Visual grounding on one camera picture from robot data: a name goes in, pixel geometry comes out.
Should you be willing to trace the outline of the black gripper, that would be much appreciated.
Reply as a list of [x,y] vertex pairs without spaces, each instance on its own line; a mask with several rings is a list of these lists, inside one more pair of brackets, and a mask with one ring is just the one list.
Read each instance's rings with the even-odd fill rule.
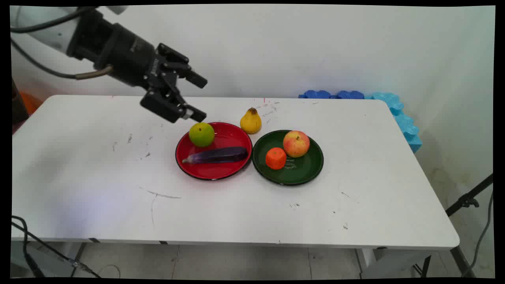
[[156,57],[153,45],[92,9],[79,18],[66,54],[93,63],[95,71],[77,74],[78,80],[109,75],[129,86],[146,88],[140,105],[166,121],[204,121],[207,113],[184,100],[177,81],[183,78],[204,88],[208,80],[193,70],[187,56],[168,45],[159,43],[156,52],[164,60],[162,69],[176,74],[150,74]]

